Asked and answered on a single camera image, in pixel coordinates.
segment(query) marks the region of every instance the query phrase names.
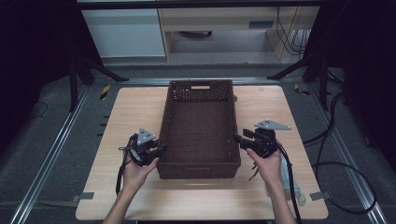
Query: human hand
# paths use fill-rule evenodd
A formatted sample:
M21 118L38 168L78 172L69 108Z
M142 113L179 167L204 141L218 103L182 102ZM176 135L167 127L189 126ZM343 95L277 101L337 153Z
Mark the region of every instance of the human hand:
M131 155L127 153L127 161L130 161ZM146 182L149 173L157 167L159 158L155 158L150 165L141 167L133 161L128 162L125 165L122 180L123 187L122 191L130 193L136 193Z
M273 187L274 185L281 184L281 154L279 150L277 150L270 157L265 159L257 155L256 152L250 148L247 148L247 154L251 159L254 160L254 164L257 165L260 176L264 180L267 187Z

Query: gray floor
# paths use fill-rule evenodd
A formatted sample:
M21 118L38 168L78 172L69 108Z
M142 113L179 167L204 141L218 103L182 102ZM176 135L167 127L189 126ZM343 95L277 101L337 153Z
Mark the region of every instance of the gray floor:
M230 36L223 33L223 38ZM189 78L189 77L230 77L263 78L274 75L289 63L296 60L292 57L285 61L276 61L273 56L268 56L266 52L268 43L261 39L256 42L249 42L246 51L240 52L240 57L230 57L221 55L237 55L238 49L228 49L221 47L219 54L212 54L211 60L199 61L213 51L213 46L205 49L204 46L211 46L211 42L203 39L192 40L182 35L176 41L185 42L174 49L173 61L170 64L132 64L130 66L109 66L108 68L117 74L130 78L147 78L158 80L161 78ZM255 51L251 45L261 46ZM200 53L194 53L194 49L199 49ZM267 55L265 61L253 60L246 63L247 54ZM209 63L215 60L224 60L222 63ZM290 109L296 121L302 140L310 139L321 133L326 128L325 119L322 117L319 106L313 94L305 96L294 89L294 83L300 84L304 90L315 92L317 84L305 85L301 75L304 69L300 69L289 77L283 78L277 85L283 88L286 98L290 104ZM101 133L106 123L105 116L110 115L111 108L117 97L117 92L123 87L132 87L133 84L116 83L107 77L95 73L95 82L92 86L86 87L79 84L80 92L88 90L86 100L78 113L70 133L64 141L61 151L54 163L48 178L39 192L38 202L70 202L72 196L80 194L85 186L85 181L89 175L96 150L101 141ZM105 85L111 85L110 91L105 100L99 97ZM58 132L62 129L64 121L67 119L70 106L68 78L48 84L43 88L39 102L48 105L48 110L37 118L28 119L24 123L20 132L15 136L8 147L7 154L0 159L0 223L9 223L13 214L21 202L29 187L35 180L35 176L46 159ZM328 96L329 102L334 95L340 91L339 86L330 84ZM46 106L37 103L32 110L31 117L39 115L45 111ZM370 183L375 187L380 211L385 216L388 223L396 223L396 175L388 166L386 159L377 148L367 147L364 144L364 135L361 132L359 123L351 114L347 104L339 103L335 113L336 131L342 136L343 143L347 146L348 152L356 162L359 170L367 175ZM324 145L322 161L343 161L343 157L336 149L335 141L329 138ZM319 145L307 147L306 152L311 163L315 163L318 155ZM348 209L361 210L363 208L361 196L350 181L347 169L337 166L325 166L319 169L318 180L324 191L329 191L332 199ZM384 223L374 222L368 215L351 215L346 213L331 203L326 202L329 209L329 216L324 220L304 220L304 223ZM47 206L36 204L31 210L25 223L96 223L94 221L78 221L75 217L75 207Z

